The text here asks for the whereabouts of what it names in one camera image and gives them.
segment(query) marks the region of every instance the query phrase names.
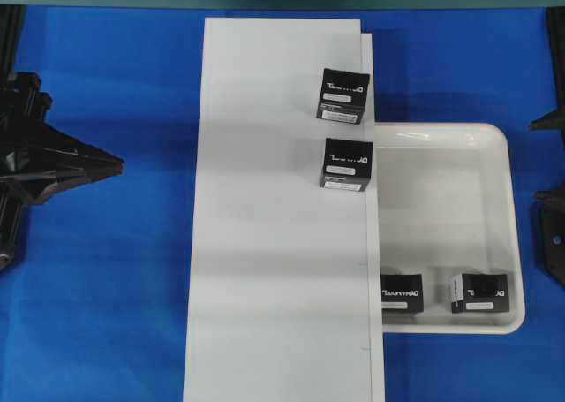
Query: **blue table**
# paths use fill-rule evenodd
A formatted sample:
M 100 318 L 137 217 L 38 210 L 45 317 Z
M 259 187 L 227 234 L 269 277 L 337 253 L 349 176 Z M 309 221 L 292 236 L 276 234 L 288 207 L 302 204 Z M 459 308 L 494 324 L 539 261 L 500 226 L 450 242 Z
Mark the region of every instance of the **blue table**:
M 25 260 L 0 276 L 0 400 L 181 400 L 206 16 L 360 18 L 380 120 L 506 133 L 525 323 L 508 336 L 386 335 L 388 400 L 564 400 L 565 291 L 537 266 L 531 207 L 565 180 L 565 152 L 557 132 L 526 131 L 555 105 L 543 10 L 55 7 L 29 9 L 16 69 L 41 75 L 52 125 L 126 168 L 31 209 Z

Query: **box label sticker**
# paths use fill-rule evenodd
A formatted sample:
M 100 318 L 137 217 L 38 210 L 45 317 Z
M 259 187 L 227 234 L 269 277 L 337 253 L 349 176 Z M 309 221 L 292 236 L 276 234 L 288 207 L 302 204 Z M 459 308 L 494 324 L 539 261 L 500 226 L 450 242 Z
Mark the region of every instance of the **box label sticker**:
M 326 172 L 330 172 L 330 173 L 333 173 L 333 174 L 355 175 L 355 168 L 347 168 L 345 166 L 328 165 L 326 167 Z
M 358 192 L 359 190 L 361 190 L 361 185 L 360 184 L 348 184 L 348 183 L 333 183 L 330 181 L 326 181 L 326 184 L 324 184 L 325 188 L 334 188 L 337 190 L 352 190 L 354 192 Z
M 330 112 L 324 110 L 321 114 L 322 119 L 329 119 L 330 121 L 347 122 L 354 124 L 357 122 L 357 115 L 350 115 L 349 113 Z
M 332 93 L 324 93 L 324 100 L 331 100 L 332 102 L 346 102 L 351 103 L 350 95 L 334 95 Z
M 482 311 L 487 309 L 494 309 L 493 302 L 473 302 L 466 304 L 468 311 Z
M 381 302 L 383 309 L 408 309 L 408 302 Z

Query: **black cardboard box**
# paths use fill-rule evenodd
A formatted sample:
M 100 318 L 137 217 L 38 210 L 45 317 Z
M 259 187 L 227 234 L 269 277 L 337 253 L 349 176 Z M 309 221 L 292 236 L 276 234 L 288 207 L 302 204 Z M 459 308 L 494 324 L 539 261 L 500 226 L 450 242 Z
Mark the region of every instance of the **black cardboard box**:
M 317 118 L 359 124 L 367 102 L 370 76 L 324 69 Z
M 451 282 L 451 312 L 508 312 L 506 274 L 458 274 Z
M 372 157 L 371 142 L 326 139 L 320 187 L 365 191 L 371 181 Z
M 382 310 L 405 314 L 416 314 L 424 310 L 422 275 L 380 275 L 380 297 Z

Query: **white platform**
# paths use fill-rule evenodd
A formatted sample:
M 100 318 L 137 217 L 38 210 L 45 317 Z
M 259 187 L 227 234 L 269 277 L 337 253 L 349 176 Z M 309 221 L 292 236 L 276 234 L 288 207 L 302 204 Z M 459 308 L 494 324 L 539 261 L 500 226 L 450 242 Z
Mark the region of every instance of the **white platform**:
M 383 273 L 423 274 L 424 312 L 385 314 L 384 330 L 489 333 L 516 330 L 525 305 L 509 152 L 486 124 L 387 124 L 376 128 Z M 456 274 L 508 274 L 510 312 L 452 314 Z
M 314 115 L 369 61 L 358 20 L 207 19 L 185 401 L 384 401 L 376 193 L 318 186 L 366 129 Z

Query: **white label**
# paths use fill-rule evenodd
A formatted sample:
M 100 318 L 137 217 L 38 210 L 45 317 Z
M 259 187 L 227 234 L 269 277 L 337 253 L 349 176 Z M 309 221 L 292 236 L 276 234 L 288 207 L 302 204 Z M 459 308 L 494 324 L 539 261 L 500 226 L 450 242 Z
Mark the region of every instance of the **white label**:
M 329 119 L 330 121 L 347 122 L 354 124 L 357 122 L 357 115 L 350 115 L 349 113 L 338 113 L 324 110 L 321 113 L 322 119 Z
M 383 309 L 408 309 L 408 302 L 381 302 Z
M 330 172 L 332 174 L 355 175 L 355 168 L 347 168 L 346 166 L 328 165 L 326 167 L 326 172 Z
M 350 95 L 333 95 L 331 93 L 324 93 L 323 99 L 324 100 L 331 100 L 333 102 L 351 103 L 351 96 Z
M 473 302 L 465 305 L 468 311 L 482 311 L 484 309 L 494 309 L 493 302 Z
M 358 192 L 359 190 L 361 190 L 360 184 L 334 183 L 332 181 L 326 181 L 324 187 L 335 188 L 337 190 L 352 190 L 353 192 Z
M 453 277 L 453 284 L 451 285 L 451 301 L 457 302 L 463 300 L 463 276 L 459 274 Z

